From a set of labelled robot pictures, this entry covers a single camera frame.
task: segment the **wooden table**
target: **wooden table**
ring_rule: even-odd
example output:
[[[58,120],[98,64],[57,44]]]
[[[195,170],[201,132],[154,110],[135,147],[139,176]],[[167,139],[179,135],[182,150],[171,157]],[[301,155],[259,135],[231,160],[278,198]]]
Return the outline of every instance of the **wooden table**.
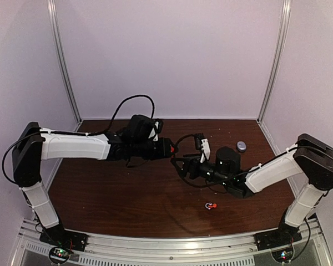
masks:
[[[80,131],[101,130],[107,124],[106,120],[85,121]],[[112,130],[125,124],[115,121]],[[235,148],[240,140],[248,147],[241,154],[242,169],[274,156],[252,120],[164,120],[161,136],[175,142],[197,132],[209,139],[212,161],[218,148]],[[185,140],[180,152],[195,152],[193,140]],[[205,181],[199,178],[195,182]],[[124,161],[64,159],[49,195],[67,229],[127,237],[218,236],[273,228],[294,200],[287,181],[248,199],[190,187],[179,178],[169,159],[137,168],[126,168]],[[207,202],[217,203],[217,209],[206,210]]]

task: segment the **vertical metal post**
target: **vertical metal post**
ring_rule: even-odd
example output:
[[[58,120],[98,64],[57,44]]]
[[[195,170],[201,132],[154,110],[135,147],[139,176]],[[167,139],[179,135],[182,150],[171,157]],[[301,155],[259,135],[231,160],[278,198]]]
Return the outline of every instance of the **vertical metal post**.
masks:
[[[277,44],[276,44],[273,66],[271,68],[270,77],[269,77],[269,81],[268,81],[268,87],[266,88],[266,93],[264,96],[263,104],[260,109],[258,123],[261,123],[264,119],[264,115],[265,115],[266,109],[269,104],[271,93],[273,92],[276,76],[279,71],[280,58],[282,55],[282,51],[284,50],[287,29],[289,27],[290,13],[291,13],[291,0],[284,0],[284,4],[282,6],[280,29],[279,29],[279,35],[277,37]]]
[[[74,97],[72,84],[70,83],[67,64],[65,62],[64,53],[63,53],[62,41],[60,39],[57,12],[56,12],[56,2],[55,2],[55,0],[47,0],[47,4],[48,4],[49,17],[51,19],[55,49],[57,51],[60,72],[62,74],[62,78],[63,78],[65,90],[67,91],[70,106],[73,110],[74,118],[77,123],[80,123],[82,121],[82,119],[80,117],[78,105],[77,105],[77,102]]]

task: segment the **brown tabletop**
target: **brown tabletop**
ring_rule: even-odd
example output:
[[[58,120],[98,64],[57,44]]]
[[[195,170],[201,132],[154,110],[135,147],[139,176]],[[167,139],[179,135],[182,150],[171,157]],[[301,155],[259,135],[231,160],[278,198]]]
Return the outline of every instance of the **brown tabletop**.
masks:
[[[85,121],[80,131],[101,130],[107,124],[107,120]],[[125,124],[115,121],[112,130]],[[240,140],[248,147],[241,154],[242,169],[274,156],[252,120],[164,120],[160,136],[175,142],[197,132],[209,139],[211,161],[218,148],[235,148]],[[195,152],[192,139],[185,140],[180,148],[182,153]],[[194,182],[203,185],[205,181],[198,178]],[[224,192],[221,186],[213,189]],[[64,159],[49,195],[67,229],[127,237],[218,236],[273,228],[294,200],[287,181],[247,199],[190,187],[179,178],[169,159],[137,168],[126,168],[124,161]],[[217,209],[206,210],[207,202],[217,203]]]

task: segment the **gray round object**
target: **gray round object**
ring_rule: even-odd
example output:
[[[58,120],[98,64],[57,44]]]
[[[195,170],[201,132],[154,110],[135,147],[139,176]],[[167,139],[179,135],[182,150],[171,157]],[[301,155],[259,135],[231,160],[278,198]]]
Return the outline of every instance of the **gray round object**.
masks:
[[[246,151],[246,144],[243,141],[237,142],[237,150],[239,152],[245,152]]]

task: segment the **white backdrop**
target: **white backdrop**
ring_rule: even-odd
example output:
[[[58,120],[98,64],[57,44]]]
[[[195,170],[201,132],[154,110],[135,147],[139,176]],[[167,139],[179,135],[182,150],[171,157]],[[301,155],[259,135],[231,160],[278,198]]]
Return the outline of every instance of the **white backdrop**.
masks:
[[[82,118],[111,117],[134,94],[163,118],[256,118],[281,10],[281,0],[57,1]],[[150,114],[133,101],[119,118]]]
[[[73,130],[54,48],[47,1],[0,0],[0,265],[8,258],[23,217],[31,218],[22,192],[1,172],[5,150],[30,121],[60,130]],[[42,165],[46,183],[55,160]],[[6,164],[12,177],[11,154]]]
[[[293,1],[265,125],[280,150],[303,132],[333,147],[333,0]],[[305,179],[295,179],[301,189]],[[333,190],[318,216],[333,256]]]

